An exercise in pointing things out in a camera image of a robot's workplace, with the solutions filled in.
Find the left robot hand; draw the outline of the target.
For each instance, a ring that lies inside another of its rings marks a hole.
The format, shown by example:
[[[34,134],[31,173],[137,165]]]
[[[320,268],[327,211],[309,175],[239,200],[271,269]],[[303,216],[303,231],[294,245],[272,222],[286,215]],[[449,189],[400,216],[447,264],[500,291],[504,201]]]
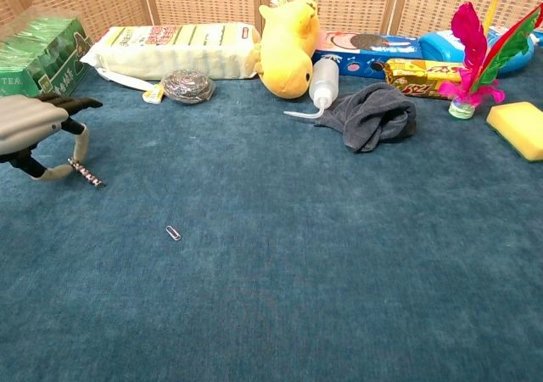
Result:
[[[35,181],[58,181],[78,171],[97,186],[98,179],[82,165],[88,150],[89,130],[72,116],[81,110],[102,105],[95,98],[73,98],[54,92],[35,97],[22,94],[2,97],[1,162],[8,162]],[[60,130],[75,136],[73,155],[67,164],[52,168],[43,166],[32,157],[31,151]]]

